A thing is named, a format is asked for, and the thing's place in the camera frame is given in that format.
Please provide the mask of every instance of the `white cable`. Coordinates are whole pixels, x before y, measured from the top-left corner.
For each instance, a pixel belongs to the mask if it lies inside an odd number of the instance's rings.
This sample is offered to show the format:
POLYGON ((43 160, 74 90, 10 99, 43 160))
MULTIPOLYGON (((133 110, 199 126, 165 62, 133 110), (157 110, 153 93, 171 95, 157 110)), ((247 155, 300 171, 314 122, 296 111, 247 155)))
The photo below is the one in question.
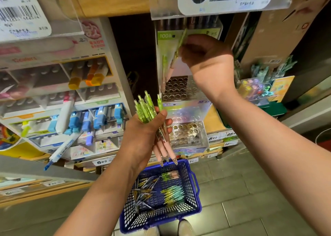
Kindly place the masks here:
POLYGON ((326 129, 326 130, 322 131, 320 134, 317 135, 317 137, 315 138, 315 144, 317 144, 317 138, 318 138, 320 135, 322 135, 322 133, 324 133, 324 132, 326 132, 326 131, 328 131, 328 130, 331 130, 331 128, 326 129))

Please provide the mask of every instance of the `tiled floor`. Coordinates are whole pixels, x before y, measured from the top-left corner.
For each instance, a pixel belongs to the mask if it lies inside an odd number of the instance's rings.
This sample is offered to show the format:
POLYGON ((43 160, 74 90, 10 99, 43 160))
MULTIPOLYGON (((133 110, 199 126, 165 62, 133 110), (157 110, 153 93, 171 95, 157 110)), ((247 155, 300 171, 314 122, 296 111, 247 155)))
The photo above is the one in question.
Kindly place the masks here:
MULTIPOLYGON (((201 189, 202 212, 187 217, 197 236, 315 236, 247 151, 191 165, 201 189)), ((85 190, 63 193, 0 210, 1 236, 53 235, 85 190)), ((176 236, 178 221, 160 226, 176 236)), ((114 235, 121 236, 119 225, 114 235)), ((130 236, 144 236, 143 231, 130 236)))

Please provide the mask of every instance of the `forearm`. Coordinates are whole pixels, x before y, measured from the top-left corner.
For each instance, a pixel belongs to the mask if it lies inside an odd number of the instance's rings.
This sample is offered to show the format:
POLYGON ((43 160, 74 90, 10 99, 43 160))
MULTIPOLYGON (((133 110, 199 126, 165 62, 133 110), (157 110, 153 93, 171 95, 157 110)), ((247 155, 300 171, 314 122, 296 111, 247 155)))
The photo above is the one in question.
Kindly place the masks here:
POLYGON ((55 235, 111 235, 136 177, 119 151, 55 235))
POLYGON ((331 153, 237 93, 225 94, 215 102, 287 199, 321 235, 329 235, 331 153))

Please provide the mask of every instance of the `person's right hand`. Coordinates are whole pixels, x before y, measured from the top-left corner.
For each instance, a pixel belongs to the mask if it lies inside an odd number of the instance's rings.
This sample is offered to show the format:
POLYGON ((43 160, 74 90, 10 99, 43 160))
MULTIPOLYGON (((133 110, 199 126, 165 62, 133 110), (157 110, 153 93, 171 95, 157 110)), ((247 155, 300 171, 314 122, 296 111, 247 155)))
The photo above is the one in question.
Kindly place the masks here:
POLYGON ((208 35, 189 35, 179 54, 209 100, 215 102, 223 93, 236 92, 232 51, 223 42, 208 35))

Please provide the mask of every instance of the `hand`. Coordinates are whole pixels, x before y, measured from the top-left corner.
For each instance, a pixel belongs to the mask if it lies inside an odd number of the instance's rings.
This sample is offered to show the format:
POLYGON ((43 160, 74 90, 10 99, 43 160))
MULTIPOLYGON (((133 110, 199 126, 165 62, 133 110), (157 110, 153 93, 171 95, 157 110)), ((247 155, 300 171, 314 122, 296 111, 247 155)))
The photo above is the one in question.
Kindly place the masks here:
POLYGON ((162 110, 147 124, 142 123, 138 115, 135 114, 126 122, 126 130, 118 155, 125 158, 131 164, 137 175, 147 166, 151 158, 156 130, 162 127, 164 121, 166 121, 166 125, 172 124, 172 119, 166 120, 167 114, 166 110, 162 110))
POLYGON ((236 92, 233 55, 223 42, 208 35, 189 35, 179 54, 209 100, 215 102, 222 93, 236 92))

